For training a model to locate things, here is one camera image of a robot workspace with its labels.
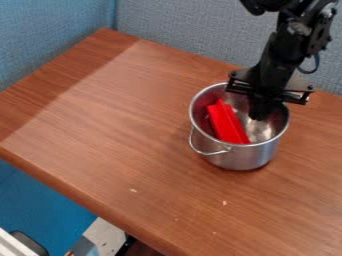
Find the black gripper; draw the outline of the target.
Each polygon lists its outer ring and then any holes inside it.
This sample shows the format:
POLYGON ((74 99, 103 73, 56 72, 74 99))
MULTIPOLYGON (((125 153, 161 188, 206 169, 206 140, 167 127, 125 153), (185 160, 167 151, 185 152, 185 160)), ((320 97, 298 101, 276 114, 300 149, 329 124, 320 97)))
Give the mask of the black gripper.
POLYGON ((298 63, 282 62, 265 51, 256 66, 229 74, 226 90, 249 96, 249 116, 262 121, 281 108, 284 102, 308 103, 316 86, 305 82, 298 73, 309 75, 316 71, 305 70, 298 63))

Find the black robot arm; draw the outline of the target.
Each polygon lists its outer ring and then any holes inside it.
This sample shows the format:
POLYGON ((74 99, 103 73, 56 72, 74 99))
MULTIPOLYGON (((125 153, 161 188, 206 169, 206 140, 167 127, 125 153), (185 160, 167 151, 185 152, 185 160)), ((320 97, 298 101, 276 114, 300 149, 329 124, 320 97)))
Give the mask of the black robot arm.
POLYGON ((340 0, 240 0, 248 11, 261 16, 278 13, 256 66, 233 71, 226 91, 248 96, 249 116, 265 120, 285 103, 305 105, 314 86, 294 73, 312 74, 320 67, 320 52, 332 42, 330 27, 340 0))

